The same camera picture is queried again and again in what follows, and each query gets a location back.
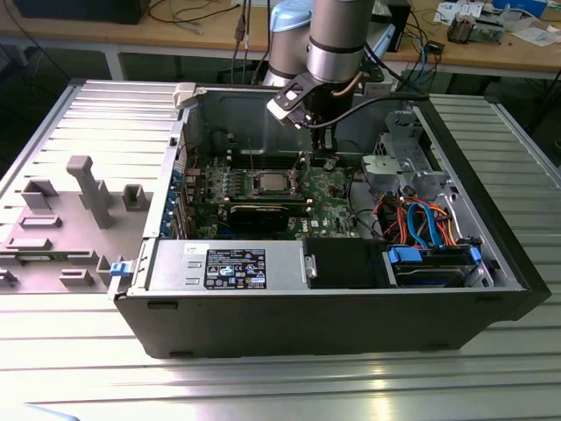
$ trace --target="motherboard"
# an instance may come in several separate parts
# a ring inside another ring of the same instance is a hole
[[[190,238],[300,239],[358,237],[344,168],[234,168],[202,162],[186,177]]]

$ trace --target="white paper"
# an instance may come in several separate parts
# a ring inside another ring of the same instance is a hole
[[[481,16],[483,5],[484,3],[482,2],[440,3],[438,5],[437,13],[435,14],[435,18],[433,20],[435,22],[451,25],[452,20],[454,20],[454,16],[456,16],[456,13],[465,16],[470,15],[473,16],[474,18],[478,18],[479,16]]]
[[[521,31],[512,32],[515,37],[531,42],[535,46],[548,46],[555,42],[555,36],[540,28],[526,28]]]

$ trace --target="workbench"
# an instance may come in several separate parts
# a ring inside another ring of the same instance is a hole
[[[446,45],[439,72],[470,75],[496,75],[552,79],[561,68],[561,49],[558,45],[534,46],[513,35],[505,34],[500,45],[470,43],[459,45],[446,40],[445,25],[434,25],[432,19],[438,0],[414,0],[415,14],[421,27],[435,41]],[[174,0],[174,8],[202,5],[198,0]],[[199,11],[185,13],[185,18],[202,16],[212,11],[230,7],[227,0]],[[118,25],[101,22],[63,21],[52,19],[21,18],[17,9],[13,13],[18,22],[43,46],[74,50],[99,51],[105,55],[112,79],[124,80],[121,54],[164,54],[231,58],[234,48],[234,30],[240,9],[227,11],[201,21],[204,34],[186,31],[172,24],[158,22],[147,14],[138,25]],[[170,19],[165,4],[154,14]],[[561,12],[547,10],[544,19],[561,21]],[[32,42],[14,25],[4,8],[0,8],[0,44],[32,46]],[[251,15],[250,60],[259,59],[266,51],[266,9],[254,7]],[[396,71],[412,68],[417,60],[411,39],[404,39],[397,53],[388,53],[384,59]]]
[[[173,92],[172,83],[68,87],[0,182],[0,240],[24,205],[17,190],[31,176],[52,177],[77,151],[103,164],[98,175],[109,190],[139,182],[153,191],[177,119]],[[561,416],[559,174],[500,105],[433,98],[552,292],[522,320],[491,325],[459,351],[155,360],[104,293],[4,294],[2,402],[35,403],[81,421],[125,413],[137,421]],[[99,129],[106,118],[111,124]],[[481,122],[480,132],[470,132]],[[71,181],[56,177],[57,186],[78,189]]]

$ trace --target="chip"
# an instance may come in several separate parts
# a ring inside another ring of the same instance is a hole
[[[288,180],[284,174],[262,173],[259,175],[259,193],[286,195],[290,193]]]

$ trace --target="blue box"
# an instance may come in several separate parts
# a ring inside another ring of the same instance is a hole
[[[539,18],[547,6],[547,0],[493,0],[493,6],[497,9],[504,9],[507,4],[510,4],[511,9],[522,9]]]

